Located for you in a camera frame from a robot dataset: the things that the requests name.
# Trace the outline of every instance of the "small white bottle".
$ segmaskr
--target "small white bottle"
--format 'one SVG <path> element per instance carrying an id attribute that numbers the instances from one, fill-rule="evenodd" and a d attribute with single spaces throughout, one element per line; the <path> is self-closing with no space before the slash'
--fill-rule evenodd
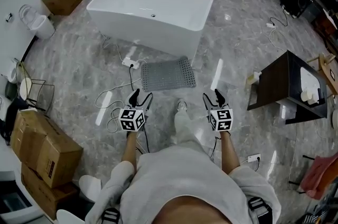
<path id="1" fill-rule="evenodd" d="M 247 78 L 247 84 L 248 85 L 258 84 L 259 76 L 261 74 L 262 74 L 262 72 L 253 72 L 253 74 Z"/>

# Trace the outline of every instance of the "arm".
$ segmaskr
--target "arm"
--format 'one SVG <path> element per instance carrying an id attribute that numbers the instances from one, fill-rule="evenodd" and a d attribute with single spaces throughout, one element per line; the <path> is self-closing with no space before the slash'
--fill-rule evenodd
<path id="1" fill-rule="evenodd" d="M 130 132 L 127 135 L 127 143 L 125 147 L 125 151 L 123 152 L 122 161 L 129 161 L 134 166 L 134 170 L 136 172 L 136 137 L 137 132 Z"/>
<path id="2" fill-rule="evenodd" d="M 229 173 L 239 167 L 240 164 L 233 148 L 229 132 L 222 131 L 220 134 L 222 141 L 222 171 L 229 175 Z"/>

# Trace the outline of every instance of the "hand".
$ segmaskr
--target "hand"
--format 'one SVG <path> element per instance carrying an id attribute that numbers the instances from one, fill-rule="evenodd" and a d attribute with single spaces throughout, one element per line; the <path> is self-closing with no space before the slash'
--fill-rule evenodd
<path id="1" fill-rule="evenodd" d="M 230 132 L 228 132 L 228 131 L 221 131 L 220 135 L 221 135 L 221 138 L 222 137 L 230 137 L 231 136 Z"/>

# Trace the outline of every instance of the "freestanding bathtub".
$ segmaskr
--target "freestanding bathtub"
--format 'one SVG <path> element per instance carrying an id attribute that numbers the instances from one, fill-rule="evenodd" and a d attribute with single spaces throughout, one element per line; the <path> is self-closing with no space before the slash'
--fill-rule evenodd
<path id="1" fill-rule="evenodd" d="M 213 0 L 92 0 L 100 32 L 172 55 L 195 56 Z"/>

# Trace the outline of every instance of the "white shoe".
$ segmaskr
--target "white shoe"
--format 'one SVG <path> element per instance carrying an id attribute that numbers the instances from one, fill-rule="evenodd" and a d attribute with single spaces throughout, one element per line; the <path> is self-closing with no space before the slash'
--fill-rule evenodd
<path id="1" fill-rule="evenodd" d="M 184 111 L 187 110 L 187 108 L 186 108 L 186 102 L 184 101 L 183 98 L 180 98 L 177 101 L 177 111 L 180 111 L 180 110 L 184 110 Z"/>

